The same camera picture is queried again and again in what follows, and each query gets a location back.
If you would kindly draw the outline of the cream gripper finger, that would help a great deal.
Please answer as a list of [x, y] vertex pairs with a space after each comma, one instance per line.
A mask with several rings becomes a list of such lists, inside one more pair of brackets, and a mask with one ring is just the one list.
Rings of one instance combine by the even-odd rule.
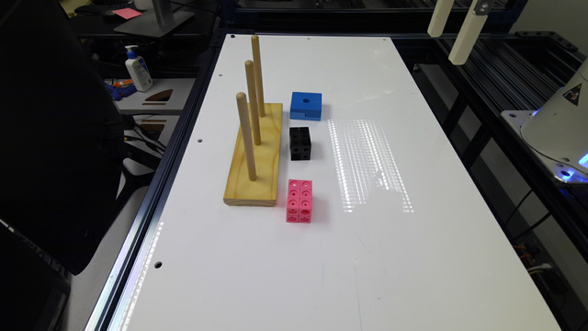
[[438, 38], [442, 35], [449, 14], [452, 10], [454, 0], [437, 0], [435, 3], [435, 9], [431, 17], [427, 33], [432, 38]]
[[464, 64], [479, 37], [490, 12], [490, 0], [475, 0], [458, 33], [448, 59], [454, 65]]

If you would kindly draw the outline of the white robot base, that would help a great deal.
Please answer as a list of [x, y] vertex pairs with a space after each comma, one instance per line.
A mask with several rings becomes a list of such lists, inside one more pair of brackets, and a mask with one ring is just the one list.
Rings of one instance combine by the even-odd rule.
[[501, 116], [556, 180], [587, 183], [586, 63], [541, 108]]

